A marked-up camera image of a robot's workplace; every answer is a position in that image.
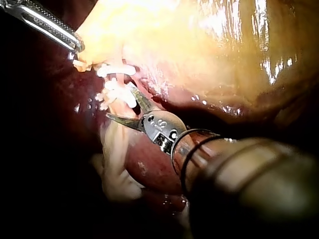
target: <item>forceps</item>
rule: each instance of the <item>forceps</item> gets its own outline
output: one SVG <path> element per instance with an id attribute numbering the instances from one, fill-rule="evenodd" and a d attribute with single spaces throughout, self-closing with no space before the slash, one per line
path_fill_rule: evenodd
<path id="1" fill-rule="evenodd" d="M 34 1 L 0 0 L 0 7 L 67 48 L 73 55 L 85 48 L 84 43 L 69 26 Z"/>
<path id="2" fill-rule="evenodd" d="M 110 113 L 106 116 L 126 127 L 145 133 L 162 152 L 171 155 L 173 143 L 187 130 L 185 124 L 178 116 L 156 106 L 132 82 L 129 82 L 127 86 L 144 113 L 143 116 L 140 119 L 130 119 Z"/>

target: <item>black ring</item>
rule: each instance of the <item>black ring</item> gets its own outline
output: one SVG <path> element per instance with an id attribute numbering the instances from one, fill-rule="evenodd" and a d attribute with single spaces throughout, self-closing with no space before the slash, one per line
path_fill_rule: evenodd
<path id="1" fill-rule="evenodd" d="M 188 135 L 188 134 L 190 134 L 190 133 L 192 133 L 192 132 L 194 132 L 194 131 L 196 131 L 196 130 L 199 130 L 199 129 L 193 128 L 193 129 L 189 129 L 189 130 L 183 132 L 183 133 L 180 135 L 180 137 L 177 138 L 177 140 L 174 142 L 174 144 L 173 144 L 173 146 L 172 146 L 172 151 L 170 152 L 170 161 L 171 161 L 171 164 L 172 164 L 172 166 L 173 166 L 173 169 L 174 169 L 174 171 L 175 171 L 175 173 L 176 173 L 177 175 L 178 175 L 178 172 L 177 172 L 177 170 L 176 170 L 176 168 L 175 168 L 175 165 L 174 165 L 174 163 L 173 163 L 173 151 L 174 151 L 174 148 L 175 148 L 175 146 L 177 145 L 177 143 L 178 143 L 182 138 L 184 138 L 186 135 Z"/>
<path id="2" fill-rule="evenodd" d="M 187 191 L 187 188 L 186 188 L 186 169 L 187 169 L 187 165 L 189 163 L 189 161 L 191 160 L 193 154 L 195 153 L 195 151 L 197 151 L 203 144 L 206 144 L 207 142 L 210 142 L 212 140 L 217 140 L 217 139 L 221 139 L 221 138 L 224 138 L 223 136 L 220 136 L 220 135 L 212 135 L 211 137 L 208 137 L 206 139 L 204 139 L 203 141 L 201 141 L 198 145 L 196 145 L 194 148 L 191 149 L 191 151 L 189 151 L 188 155 L 186 156 L 186 159 L 183 163 L 183 166 L 181 168 L 181 171 L 180 171 L 180 183 L 181 183 L 181 188 L 184 192 L 184 195 L 186 197 L 189 196 L 189 193 Z"/>

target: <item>metal grasper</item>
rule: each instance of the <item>metal grasper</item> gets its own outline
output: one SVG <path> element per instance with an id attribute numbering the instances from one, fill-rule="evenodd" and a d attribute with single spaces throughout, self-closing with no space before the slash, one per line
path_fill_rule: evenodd
<path id="1" fill-rule="evenodd" d="M 152 143 L 170 155 L 173 143 L 186 131 L 185 124 L 178 116 L 157 107 L 132 82 L 127 86 L 144 113 L 143 116 L 140 119 L 125 118 L 110 113 L 106 116 L 126 127 L 145 133 Z"/>

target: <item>metal jaw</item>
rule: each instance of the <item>metal jaw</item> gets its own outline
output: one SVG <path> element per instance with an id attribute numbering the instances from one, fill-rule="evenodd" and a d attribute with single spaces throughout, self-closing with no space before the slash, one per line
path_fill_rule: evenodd
<path id="1" fill-rule="evenodd" d="M 4 11 L 42 32 L 58 44 L 77 54 L 84 44 L 76 33 L 40 4 L 30 0 L 0 0 Z"/>
<path id="2" fill-rule="evenodd" d="M 163 111 L 153 104 L 133 83 L 128 83 L 128 86 L 144 115 L 140 119 L 130 119 L 107 113 L 107 117 L 126 127 L 144 132 L 162 152 L 170 155 L 175 140 L 187 130 L 185 124 L 173 113 Z"/>

